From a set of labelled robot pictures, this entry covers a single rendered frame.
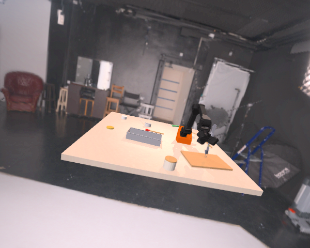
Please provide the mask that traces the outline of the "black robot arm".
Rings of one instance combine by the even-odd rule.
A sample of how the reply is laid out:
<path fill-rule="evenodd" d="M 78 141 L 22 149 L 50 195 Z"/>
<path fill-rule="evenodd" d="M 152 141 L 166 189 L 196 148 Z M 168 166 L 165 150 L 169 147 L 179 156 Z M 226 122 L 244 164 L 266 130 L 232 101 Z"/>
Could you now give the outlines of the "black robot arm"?
<path fill-rule="evenodd" d="M 197 139 L 197 142 L 203 145 L 208 140 L 207 131 L 210 131 L 211 129 L 211 120 L 207 116 L 204 104 L 193 104 L 192 105 L 191 117 L 188 121 L 188 124 L 181 128 L 180 136 L 187 137 L 188 134 L 192 133 L 192 125 L 198 114 L 200 114 L 200 121 L 197 124 L 197 130 L 199 131 L 199 138 Z"/>

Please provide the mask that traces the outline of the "white canister with orange lid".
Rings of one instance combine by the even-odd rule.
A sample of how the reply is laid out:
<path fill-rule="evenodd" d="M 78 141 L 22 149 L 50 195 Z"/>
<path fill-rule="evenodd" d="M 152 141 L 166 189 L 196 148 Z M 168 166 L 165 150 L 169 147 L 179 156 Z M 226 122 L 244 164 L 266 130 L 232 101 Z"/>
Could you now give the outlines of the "white canister with orange lid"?
<path fill-rule="evenodd" d="M 163 168 L 167 171 L 174 171 L 177 164 L 177 159 L 172 156 L 166 156 L 163 164 Z"/>

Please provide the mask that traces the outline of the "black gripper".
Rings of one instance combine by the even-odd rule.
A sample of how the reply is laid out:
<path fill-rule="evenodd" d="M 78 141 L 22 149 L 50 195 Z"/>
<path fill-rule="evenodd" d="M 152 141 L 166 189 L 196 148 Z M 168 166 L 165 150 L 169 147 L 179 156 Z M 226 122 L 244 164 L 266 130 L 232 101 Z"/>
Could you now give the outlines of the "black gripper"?
<path fill-rule="evenodd" d="M 209 143 L 210 145 L 214 146 L 219 141 L 219 139 L 216 137 L 212 137 L 211 134 L 209 134 L 208 132 L 209 131 L 207 131 L 208 140 L 206 142 Z"/>

